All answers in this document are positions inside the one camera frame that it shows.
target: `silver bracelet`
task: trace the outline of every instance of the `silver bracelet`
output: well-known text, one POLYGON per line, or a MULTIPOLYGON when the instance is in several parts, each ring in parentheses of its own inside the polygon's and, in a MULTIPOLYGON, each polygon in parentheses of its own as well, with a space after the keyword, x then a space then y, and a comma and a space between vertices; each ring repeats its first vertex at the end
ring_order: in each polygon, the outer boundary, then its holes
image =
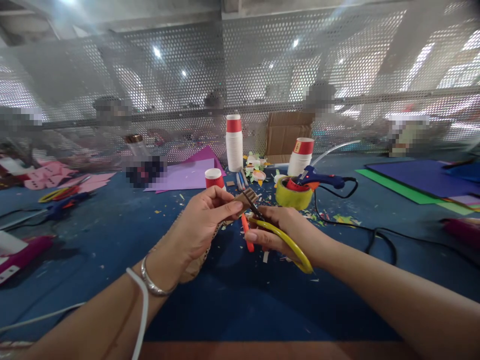
POLYGON ((150 276, 147 273, 147 267, 145 266, 145 261, 147 261, 147 256, 145 256, 143 258, 143 260, 141 261, 140 273, 141 273, 141 278, 142 278, 143 282, 145 283, 146 288, 148 289, 148 292, 150 294, 152 294, 153 296, 156 296, 156 297, 167 297, 167 296, 169 296, 177 288, 177 285, 175 285, 173 287, 173 289, 171 289, 170 291, 163 291, 161 288, 159 288, 157 285, 155 285, 154 282, 150 279, 150 276))

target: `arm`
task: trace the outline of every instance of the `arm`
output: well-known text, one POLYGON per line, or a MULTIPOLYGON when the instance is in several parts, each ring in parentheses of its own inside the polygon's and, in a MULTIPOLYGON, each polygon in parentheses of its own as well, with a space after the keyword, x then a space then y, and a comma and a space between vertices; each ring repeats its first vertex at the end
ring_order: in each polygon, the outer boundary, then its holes
MULTIPOLYGON (((148 275, 165 291, 179 281, 193 259, 210 246, 218 223, 242 209, 234 196, 217 186, 194 196, 181 217, 150 252, 148 275)), ((140 262, 132 269, 140 275, 140 262)), ((24 359, 131 359, 142 315, 142 292, 124 274, 52 329, 24 359)), ((147 325, 166 297, 148 295, 147 325)))
MULTIPOLYGON (((351 287, 426 359, 480 359, 480 304, 328 237, 292 208, 260 211, 312 262, 351 287)), ((276 235, 247 240, 294 257, 276 235)))

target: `stack of paper cups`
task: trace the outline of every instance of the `stack of paper cups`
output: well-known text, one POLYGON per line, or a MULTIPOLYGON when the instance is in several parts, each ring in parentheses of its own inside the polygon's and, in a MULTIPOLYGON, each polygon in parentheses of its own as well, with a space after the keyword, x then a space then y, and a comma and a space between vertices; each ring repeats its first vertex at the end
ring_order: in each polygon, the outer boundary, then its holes
POLYGON ((314 152, 314 140, 309 137, 296 139, 295 147, 288 163, 288 176, 299 176, 304 172, 305 167, 310 165, 312 153, 314 152))
POLYGON ((244 140, 240 115, 226 116, 225 142, 228 169, 232 173, 238 173, 244 165, 244 140))
POLYGON ((207 189, 217 185, 219 188, 222 188, 225 191, 227 190, 224 178, 222 177, 222 171, 217 168, 211 168, 205 171, 205 183, 207 189))

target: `hand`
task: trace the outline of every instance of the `hand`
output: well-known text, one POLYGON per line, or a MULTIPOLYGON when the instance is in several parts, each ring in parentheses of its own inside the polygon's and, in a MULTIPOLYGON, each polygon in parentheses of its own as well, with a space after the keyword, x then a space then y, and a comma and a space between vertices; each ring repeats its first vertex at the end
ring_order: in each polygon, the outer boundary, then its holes
POLYGON ((159 246, 169 246, 175 256, 188 265, 207 251, 215 230, 224 220, 237 220, 240 201, 218 186, 212 186, 191 198, 181 216, 173 223, 159 246))
MULTIPOLYGON (((285 232, 303 251, 313 266, 323 267, 324 260, 336 241, 318 230, 292 207, 260 206, 258 210, 269 221, 285 232)), ((251 229, 245 240, 285 254, 298 261, 290 247, 277 235, 261 229, 251 229)))

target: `glue gun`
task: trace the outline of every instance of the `glue gun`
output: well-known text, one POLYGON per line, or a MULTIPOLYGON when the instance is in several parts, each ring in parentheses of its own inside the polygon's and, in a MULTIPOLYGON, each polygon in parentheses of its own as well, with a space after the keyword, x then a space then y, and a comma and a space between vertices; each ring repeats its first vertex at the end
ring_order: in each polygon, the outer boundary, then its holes
POLYGON ((335 189, 343 189, 345 187, 345 180, 349 179, 337 175, 317 174, 315 172, 315 168, 311 165, 308 165, 303 173, 298 177, 296 183, 300 186, 307 185, 312 190, 318 188, 320 183, 332 185, 335 189))

